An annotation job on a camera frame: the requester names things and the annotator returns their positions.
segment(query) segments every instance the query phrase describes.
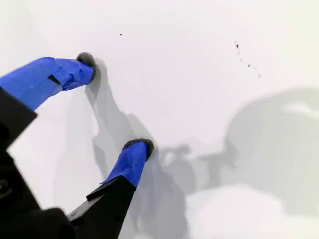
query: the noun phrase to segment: white surface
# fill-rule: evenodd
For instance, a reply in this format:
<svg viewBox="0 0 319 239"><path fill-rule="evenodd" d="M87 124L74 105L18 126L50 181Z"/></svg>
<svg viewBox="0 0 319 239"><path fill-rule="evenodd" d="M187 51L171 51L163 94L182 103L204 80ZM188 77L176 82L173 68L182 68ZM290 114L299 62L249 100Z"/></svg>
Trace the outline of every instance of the white surface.
<svg viewBox="0 0 319 239"><path fill-rule="evenodd" d="M90 86L39 107L10 149L39 203L70 212L123 144L146 136L158 150L120 238L318 238L318 10L311 0L1 1L0 74L81 51L101 65Z"/></svg>

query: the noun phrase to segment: black rubber fingertip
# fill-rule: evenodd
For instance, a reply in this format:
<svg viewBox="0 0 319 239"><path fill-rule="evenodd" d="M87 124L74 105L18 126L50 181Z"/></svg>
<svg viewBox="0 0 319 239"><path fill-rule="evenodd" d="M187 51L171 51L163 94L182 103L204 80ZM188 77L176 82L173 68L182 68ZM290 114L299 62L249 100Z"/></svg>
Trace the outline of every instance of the black rubber fingertip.
<svg viewBox="0 0 319 239"><path fill-rule="evenodd" d="M148 148L147 157L146 157L146 161L147 161L154 150L154 145L153 145L152 141L150 141L149 139L139 138L139 139L130 140L123 146L123 149L130 147L133 144L138 143L138 142L142 142L142 143L146 144L146 146Z"/></svg>
<svg viewBox="0 0 319 239"><path fill-rule="evenodd" d="M92 54L90 54L88 52L81 52L77 56L76 60L84 63L85 65L93 67L93 74L91 77L91 81L92 81L95 77L95 73L96 73L96 69L97 69L97 64L95 63L95 60L94 60L94 57L92 56Z"/></svg>

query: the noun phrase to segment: blue painter's tape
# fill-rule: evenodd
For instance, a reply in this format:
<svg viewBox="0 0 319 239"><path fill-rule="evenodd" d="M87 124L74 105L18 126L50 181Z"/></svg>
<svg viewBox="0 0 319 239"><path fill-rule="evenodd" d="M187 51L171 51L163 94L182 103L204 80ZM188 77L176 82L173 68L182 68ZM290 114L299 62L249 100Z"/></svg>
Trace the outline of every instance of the blue painter's tape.
<svg viewBox="0 0 319 239"><path fill-rule="evenodd" d="M148 148L142 142L137 142L123 149L109 177L101 184L123 176L136 188L147 158L147 152Z"/></svg>
<svg viewBox="0 0 319 239"><path fill-rule="evenodd" d="M53 75L59 82L48 79ZM44 57L0 78L0 86L31 109L60 91L87 85L93 68L71 59Z"/></svg>

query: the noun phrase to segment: blue tape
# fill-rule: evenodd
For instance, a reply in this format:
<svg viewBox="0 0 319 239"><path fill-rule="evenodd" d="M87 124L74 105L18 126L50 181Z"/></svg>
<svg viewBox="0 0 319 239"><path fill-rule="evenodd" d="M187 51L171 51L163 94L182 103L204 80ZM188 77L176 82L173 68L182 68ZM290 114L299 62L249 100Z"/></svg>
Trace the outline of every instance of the blue tape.
<svg viewBox="0 0 319 239"><path fill-rule="evenodd" d="M61 84L48 79L53 75ZM87 85L93 68L71 59L44 57L30 62L0 78L0 86L35 110L60 91Z"/></svg>
<svg viewBox="0 0 319 239"><path fill-rule="evenodd" d="M123 176L136 188L147 158L147 152L148 148L142 142L137 142L123 149L109 177L101 184Z"/></svg>

